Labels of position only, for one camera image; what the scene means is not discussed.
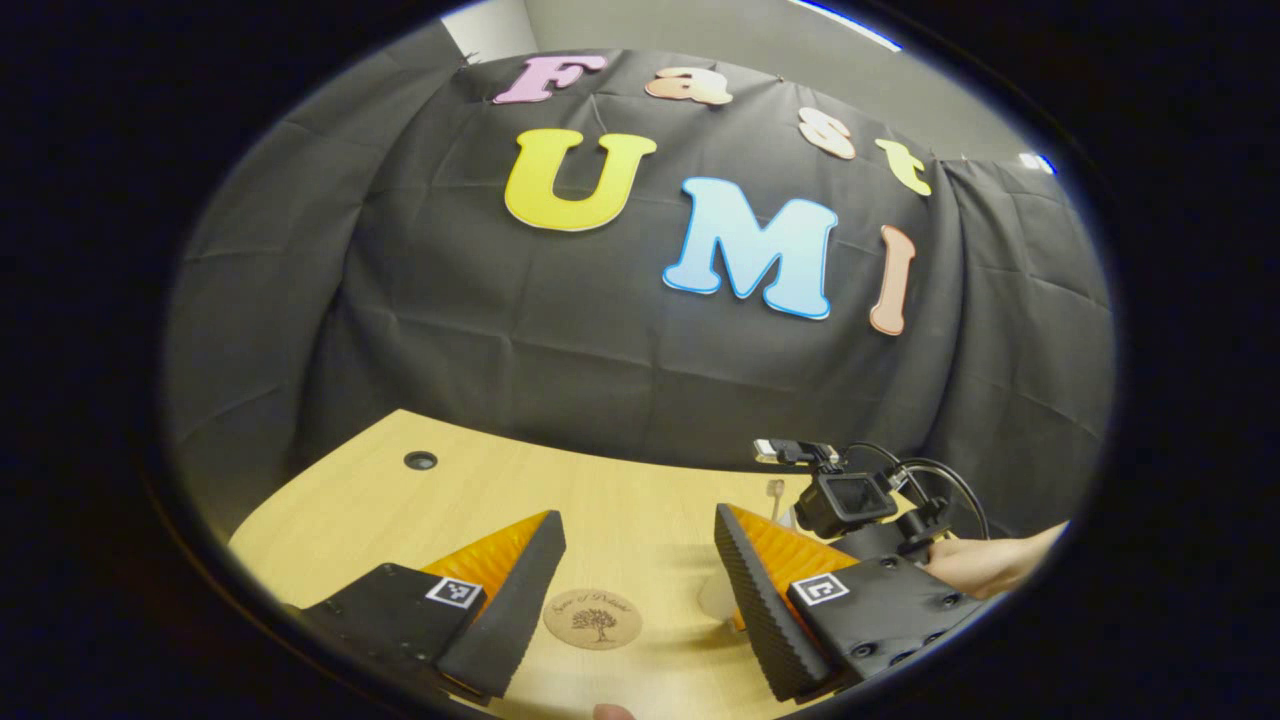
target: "light wood tabletop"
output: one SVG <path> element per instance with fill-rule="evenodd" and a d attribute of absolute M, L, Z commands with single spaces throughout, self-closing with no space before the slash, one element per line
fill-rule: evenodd
<path fill-rule="evenodd" d="M 438 465 L 408 468 L 413 451 L 434 454 Z M 772 719 L 797 706 L 773 698 L 746 633 L 703 612 L 698 593 L 721 568 L 716 505 L 768 518 L 765 486 L 780 477 L 786 509 L 808 475 L 611 460 L 398 410 L 273 495 L 236 530 L 230 550 L 280 602 L 310 607 L 378 564 L 421 568 L 559 510 L 567 548 L 544 602 L 605 589 L 635 603 L 643 629 L 630 644 L 593 651 L 561 642 L 539 620 L 506 697 L 486 712 L 585 720 L 608 702 L 637 720 Z M 895 500 L 900 512 L 913 507 Z"/>

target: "finger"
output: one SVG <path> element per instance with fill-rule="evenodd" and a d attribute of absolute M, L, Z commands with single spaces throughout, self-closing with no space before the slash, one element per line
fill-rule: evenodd
<path fill-rule="evenodd" d="M 934 542 L 933 544 L 929 546 L 929 561 L 932 562 L 933 560 L 941 557 L 950 557 L 957 552 L 973 550 L 975 543 L 980 542 L 982 541 L 960 539 L 960 538 Z"/>
<path fill-rule="evenodd" d="M 972 553 L 932 560 L 924 566 L 924 571 L 978 600 L 986 600 L 988 585 L 1000 573 L 998 568 L 984 562 L 983 559 L 973 557 Z"/>
<path fill-rule="evenodd" d="M 621 705 L 600 703 L 591 710 L 591 720 L 636 720 L 631 711 Z"/>

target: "yellow letter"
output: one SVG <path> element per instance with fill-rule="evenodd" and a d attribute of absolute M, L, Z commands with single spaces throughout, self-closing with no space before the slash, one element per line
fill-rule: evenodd
<path fill-rule="evenodd" d="M 724 105 L 733 99 L 724 92 L 728 81 L 716 70 L 701 68 L 666 68 L 658 70 L 658 79 L 649 81 L 644 91 L 654 97 L 685 100 L 692 97 L 708 105 Z"/>
<path fill-rule="evenodd" d="M 884 152 L 888 154 L 888 169 L 893 170 L 893 177 L 899 182 L 920 195 L 931 195 L 933 192 L 929 183 L 915 177 L 916 170 L 924 169 L 924 163 L 913 156 L 905 145 L 893 142 L 892 140 L 877 140 L 876 145 L 883 147 Z"/>
<path fill-rule="evenodd" d="M 541 128 L 520 133 L 520 156 L 507 178 L 507 210 L 522 223 L 553 231 L 588 231 L 618 217 L 631 195 L 640 158 L 658 150 L 648 137 L 609 133 L 600 137 L 608 151 L 595 192 L 586 200 L 561 200 L 553 187 L 564 152 L 582 142 L 582 133 Z"/>

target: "human hand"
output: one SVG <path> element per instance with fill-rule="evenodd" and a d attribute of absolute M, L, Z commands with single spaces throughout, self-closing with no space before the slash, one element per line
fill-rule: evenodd
<path fill-rule="evenodd" d="M 1021 539 L 947 539 L 929 546 L 924 570 L 978 600 L 1018 587 L 1036 569 L 1066 523 Z"/>
<path fill-rule="evenodd" d="M 636 720 L 636 716 L 621 705 L 600 703 L 591 710 L 591 720 Z"/>

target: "letter m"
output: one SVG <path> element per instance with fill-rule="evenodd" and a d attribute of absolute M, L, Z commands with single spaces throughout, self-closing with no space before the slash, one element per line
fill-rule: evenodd
<path fill-rule="evenodd" d="M 765 305 L 814 320 L 831 314 L 822 281 L 827 236 L 837 223 L 835 213 L 809 200 L 790 200 L 760 229 L 737 184 L 694 177 L 682 187 L 694 197 L 694 210 L 680 261 L 662 273 L 664 283 L 703 295 L 716 292 L 721 277 L 712 264 L 719 247 L 739 299 L 755 292 L 769 268 L 781 263 L 778 279 L 764 288 Z"/>

